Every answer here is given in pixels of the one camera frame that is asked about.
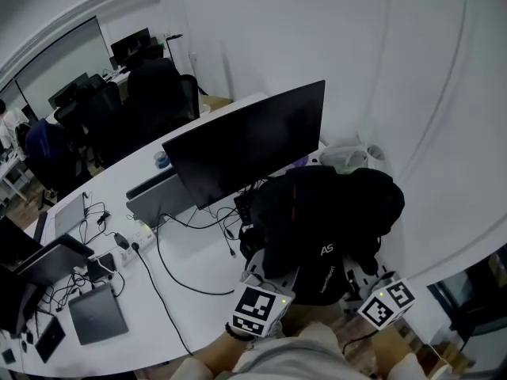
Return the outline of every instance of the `open laptop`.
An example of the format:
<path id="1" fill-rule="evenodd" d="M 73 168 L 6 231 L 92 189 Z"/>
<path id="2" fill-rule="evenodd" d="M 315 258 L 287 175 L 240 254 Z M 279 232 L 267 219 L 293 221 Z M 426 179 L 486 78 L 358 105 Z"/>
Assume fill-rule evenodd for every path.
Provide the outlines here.
<path id="1" fill-rule="evenodd" d="M 55 216 L 55 236 L 61 237 L 78 226 L 85 219 L 85 196 L 81 193 Z"/>
<path id="2" fill-rule="evenodd" d="M 49 286 L 70 275 L 74 267 L 84 268 L 93 250 L 64 234 L 35 252 L 14 273 L 30 283 Z"/>
<path id="3" fill-rule="evenodd" d="M 173 168 L 129 190 L 127 199 L 134 218 L 151 228 L 157 226 L 160 214 L 179 215 L 195 205 Z"/>

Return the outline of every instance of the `clothing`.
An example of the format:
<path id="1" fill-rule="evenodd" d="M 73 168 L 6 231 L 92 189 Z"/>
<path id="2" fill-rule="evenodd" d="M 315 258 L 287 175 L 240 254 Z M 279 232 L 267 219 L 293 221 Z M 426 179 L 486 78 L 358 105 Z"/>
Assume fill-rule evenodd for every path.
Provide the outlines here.
<path id="1" fill-rule="evenodd" d="M 263 339 L 239 359 L 232 374 L 217 379 L 234 380 L 367 380 L 343 357 L 336 336 L 319 322 L 306 327 L 297 337 Z M 188 358 L 171 380 L 211 380 L 211 371 L 199 360 Z M 426 380 L 414 354 L 399 362 L 388 380 Z"/>
<path id="2" fill-rule="evenodd" d="M 14 108 L 6 111 L 0 123 L 0 141 L 2 141 L 3 147 L 7 149 L 12 146 L 22 161 L 25 160 L 25 152 L 17 141 L 16 127 L 28 122 L 29 119 L 25 114 L 19 108 Z"/>

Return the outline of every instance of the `power strip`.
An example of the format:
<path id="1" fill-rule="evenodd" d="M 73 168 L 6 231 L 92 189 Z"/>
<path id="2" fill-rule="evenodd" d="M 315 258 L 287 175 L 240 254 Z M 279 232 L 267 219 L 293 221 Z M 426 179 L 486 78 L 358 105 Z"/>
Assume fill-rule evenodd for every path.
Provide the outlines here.
<path id="1" fill-rule="evenodd" d="M 150 227 L 139 221 L 139 230 L 131 237 L 127 238 L 130 247 L 128 249 L 120 250 L 121 264 L 126 268 L 135 258 L 137 253 L 132 249 L 132 244 L 137 242 L 139 244 L 139 253 L 145 253 L 155 243 L 155 235 Z"/>

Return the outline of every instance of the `robotic hand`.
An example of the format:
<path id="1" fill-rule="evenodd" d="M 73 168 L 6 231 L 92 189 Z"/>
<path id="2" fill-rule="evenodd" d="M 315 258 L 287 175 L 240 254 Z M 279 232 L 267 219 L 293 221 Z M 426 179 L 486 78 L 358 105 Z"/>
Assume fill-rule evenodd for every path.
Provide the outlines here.
<path id="1" fill-rule="evenodd" d="M 262 270 L 264 250 L 258 251 L 234 291 L 229 325 L 254 336 L 270 336 L 295 297 L 297 271 L 267 280 Z"/>

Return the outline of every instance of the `wrist bracelet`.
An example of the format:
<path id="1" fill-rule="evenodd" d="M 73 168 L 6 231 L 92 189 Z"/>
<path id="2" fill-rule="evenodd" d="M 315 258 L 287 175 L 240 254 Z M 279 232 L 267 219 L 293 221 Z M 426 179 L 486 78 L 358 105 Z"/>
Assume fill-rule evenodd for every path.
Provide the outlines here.
<path id="1" fill-rule="evenodd" d="M 231 326 L 229 325 L 228 322 L 225 323 L 225 330 L 226 332 L 232 336 L 233 338 L 237 339 L 237 340 L 241 340 L 242 342 L 250 342 L 251 340 L 254 340 L 255 339 L 255 336 L 254 335 L 238 335 L 236 332 L 233 332 L 233 330 L 231 329 Z"/>

